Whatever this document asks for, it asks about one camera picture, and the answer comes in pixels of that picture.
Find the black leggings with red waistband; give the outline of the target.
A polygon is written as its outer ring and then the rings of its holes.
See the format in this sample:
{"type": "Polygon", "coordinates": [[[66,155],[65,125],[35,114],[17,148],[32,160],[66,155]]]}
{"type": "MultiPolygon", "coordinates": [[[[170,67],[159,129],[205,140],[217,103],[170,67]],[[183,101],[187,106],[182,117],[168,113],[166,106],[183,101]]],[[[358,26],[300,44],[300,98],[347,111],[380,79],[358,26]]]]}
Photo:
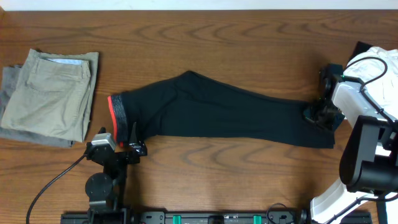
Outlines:
{"type": "Polygon", "coordinates": [[[193,71],[111,95],[108,106],[118,143],[136,129],[152,136],[254,138],[294,146],[332,148],[334,134],[304,120],[305,101],[273,98],[193,71]]]}

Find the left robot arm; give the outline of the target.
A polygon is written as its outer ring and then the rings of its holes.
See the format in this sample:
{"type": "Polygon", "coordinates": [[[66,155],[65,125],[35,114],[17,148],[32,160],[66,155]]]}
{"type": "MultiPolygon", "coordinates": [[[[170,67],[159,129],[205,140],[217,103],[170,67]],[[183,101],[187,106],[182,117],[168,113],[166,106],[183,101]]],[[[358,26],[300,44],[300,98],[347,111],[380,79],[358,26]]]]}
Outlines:
{"type": "Polygon", "coordinates": [[[127,139],[126,151],[116,151],[116,141],[111,133],[102,130],[94,136],[87,144],[85,156],[87,160],[103,166],[103,171],[93,174],[85,184],[93,213],[113,212],[124,206],[127,167],[140,163],[140,157],[146,155],[147,147],[136,123],[127,139]]]}

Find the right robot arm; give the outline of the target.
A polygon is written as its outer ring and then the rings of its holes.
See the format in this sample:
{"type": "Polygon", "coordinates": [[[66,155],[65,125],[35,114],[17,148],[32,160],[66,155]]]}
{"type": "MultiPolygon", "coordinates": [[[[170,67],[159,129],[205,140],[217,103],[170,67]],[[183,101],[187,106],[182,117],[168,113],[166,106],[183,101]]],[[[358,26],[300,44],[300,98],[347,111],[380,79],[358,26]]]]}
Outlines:
{"type": "Polygon", "coordinates": [[[298,223],[344,223],[366,202],[397,199],[397,121],[367,93],[365,82],[329,64],[319,72],[320,98],[304,118],[323,131],[333,132],[343,119],[353,130],[343,151],[339,178],[313,198],[298,223]]]}

